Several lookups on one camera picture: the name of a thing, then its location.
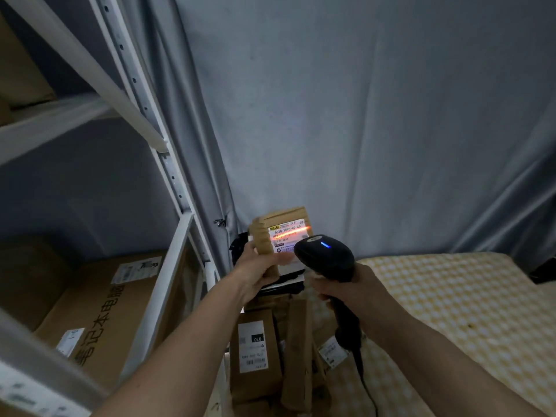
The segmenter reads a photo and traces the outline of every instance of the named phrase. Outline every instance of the mattress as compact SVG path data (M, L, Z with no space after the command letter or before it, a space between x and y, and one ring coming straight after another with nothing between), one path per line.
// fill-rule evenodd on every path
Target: mattress
M556 312L545 294L498 253L362 259L417 319L447 336L492 376L556 416ZM314 327L332 312L306 290ZM392 359L370 340L362 348L365 380L379 415L433 415ZM374 415L351 357L328 373L332 415Z

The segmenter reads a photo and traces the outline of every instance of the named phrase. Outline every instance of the barcode scanner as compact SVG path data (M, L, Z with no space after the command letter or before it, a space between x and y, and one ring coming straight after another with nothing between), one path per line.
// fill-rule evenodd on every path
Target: barcode scanner
M294 246L297 258L308 268L323 275L324 278L338 282L350 282L355 271L355 258L349 247L335 238L320 234L304 238ZM371 397L363 378L363 359L361 358L361 327L358 317L336 297L330 297L332 309L336 316L338 328L336 341L345 350L351 351L355 366L367 395L378 409Z

